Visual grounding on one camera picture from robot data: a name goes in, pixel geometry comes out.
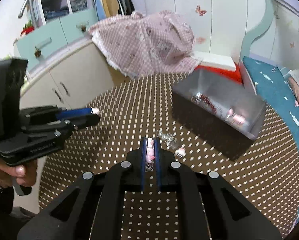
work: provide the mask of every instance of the table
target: table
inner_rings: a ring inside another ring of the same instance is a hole
[[[232,162],[172,118],[171,87],[186,76],[169,73],[133,80],[88,103],[101,110],[101,122],[73,132],[64,150],[47,158],[40,208],[84,171],[107,171],[139,147],[141,136],[153,137],[162,129],[185,144],[187,154],[179,161],[196,172],[217,171],[286,236],[299,206],[299,154],[288,127],[267,106],[258,139]],[[146,185],[145,192],[125,195],[122,239],[179,239],[176,193],[157,193],[155,172],[146,173]]]

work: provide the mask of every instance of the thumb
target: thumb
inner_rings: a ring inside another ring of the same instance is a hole
[[[26,174],[26,169],[23,165],[19,165],[16,167],[9,167],[7,165],[4,165],[1,167],[1,170],[13,177],[24,177]]]

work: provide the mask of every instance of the pink blanket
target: pink blanket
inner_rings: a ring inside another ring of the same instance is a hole
[[[170,11],[117,15],[97,22],[88,31],[108,64],[131,78],[191,73],[199,64],[189,56],[195,40],[192,29]]]

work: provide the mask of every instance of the mint green drawer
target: mint green drawer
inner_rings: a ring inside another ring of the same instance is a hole
[[[83,36],[88,36],[88,28],[96,23],[98,18],[94,9],[87,9],[64,16],[60,21],[67,42],[71,43]],[[82,25],[86,27],[85,32],[81,30]]]
[[[28,71],[66,45],[67,41],[59,19],[36,29],[16,43],[20,56],[29,61]],[[35,57],[35,47],[41,51],[40,57]]]

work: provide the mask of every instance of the yellow garment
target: yellow garment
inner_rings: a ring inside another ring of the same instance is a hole
[[[117,0],[102,0],[106,17],[115,16],[119,12]]]

